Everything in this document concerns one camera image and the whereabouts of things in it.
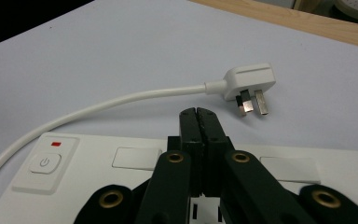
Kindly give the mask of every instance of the screw hole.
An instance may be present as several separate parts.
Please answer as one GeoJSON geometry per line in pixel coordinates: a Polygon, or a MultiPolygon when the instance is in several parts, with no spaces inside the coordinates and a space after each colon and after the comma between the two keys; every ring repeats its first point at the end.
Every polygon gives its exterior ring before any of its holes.
{"type": "Polygon", "coordinates": [[[338,208],[341,206],[341,201],[334,196],[333,194],[325,190],[315,190],[312,192],[312,198],[317,203],[329,207],[329,208],[338,208]]]}
{"type": "Polygon", "coordinates": [[[170,162],[181,162],[183,160],[183,156],[178,153],[173,153],[168,155],[168,161],[170,162]]]}
{"type": "Polygon", "coordinates": [[[232,155],[232,159],[237,162],[248,162],[250,158],[244,153],[237,152],[232,155]]]}
{"type": "Polygon", "coordinates": [[[100,206],[102,208],[116,207],[123,202],[123,194],[118,190],[109,190],[100,197],[100,206]]]}

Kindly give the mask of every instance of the plug prong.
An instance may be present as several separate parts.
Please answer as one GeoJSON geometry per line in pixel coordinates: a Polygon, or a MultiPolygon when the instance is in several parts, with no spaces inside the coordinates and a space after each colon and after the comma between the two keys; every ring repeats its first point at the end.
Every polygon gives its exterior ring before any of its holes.
{"type": "Polygon", "coordinates": [[[238,108],[240,109],[241,115],[246,116],[245,109],[243,108],[242,98],[238,95],[235,97],[235,99],[237,100],[237,105],[238,108]]]}
{"type": "Polygon", "coordinates": [[[254,109],[252,105],[251,94],[249,94],[248,90],[241,91],[241,99],[245,112],[252,112],[254,109]]]}
{"type": "Polygon", "coordinates": [[[264,94],[262,90],[255,91],[255,99],[257,100],[258,108],[260,109],[260,114],[267,115],[269,111],[267,110],[266,100],[264,99],[264,94]]]}

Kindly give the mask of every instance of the white table surface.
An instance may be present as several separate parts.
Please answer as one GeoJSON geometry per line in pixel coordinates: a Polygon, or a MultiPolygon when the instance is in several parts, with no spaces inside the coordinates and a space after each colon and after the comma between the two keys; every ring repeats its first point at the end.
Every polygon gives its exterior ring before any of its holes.
{"type": "MultiPolygon", "coordinates": [[[[271,63],[270,114],[203,94],[148,100],[54,130],[164,139],[215,112],[236,144],[358,150],[358,47],[176,0],[95,1],[0,43],[0,153],[33,128],[135,91],[202,84],[271,63]]],[[[0,172],[0,194],[34,142],[0,172]]]]}

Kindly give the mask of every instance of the white power strip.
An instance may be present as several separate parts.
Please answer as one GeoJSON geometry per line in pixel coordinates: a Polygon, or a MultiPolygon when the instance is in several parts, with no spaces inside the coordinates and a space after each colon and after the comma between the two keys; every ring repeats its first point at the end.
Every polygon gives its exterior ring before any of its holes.
{"type": "MultiPolygon", "coordinates": [[[[73,223],[97,189],[150,178],[166,140],[43,134],[0,199],[0,223],[73,223]]],[[[322,183],[358,204],[358,151],[236,145],[294,193],[322,183]]],[[[219,222],[219,200],[192,199],[190,223],[219,222]]]]}

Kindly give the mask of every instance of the white plug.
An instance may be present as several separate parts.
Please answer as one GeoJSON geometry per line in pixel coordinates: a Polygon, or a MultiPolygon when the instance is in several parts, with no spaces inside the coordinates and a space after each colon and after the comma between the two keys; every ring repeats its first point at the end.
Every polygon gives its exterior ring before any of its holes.
{"type": "Polygon", "coordinates": [[[206,93],[222,92],[226,101],[237,100],[241,113],[253,111],[251,97],[257,100],[260,113],[268,113],[263,92],[275,84],[274,73],[269,63],[235,67],[227,71],[223,80],[205,83],[206,93]]]}

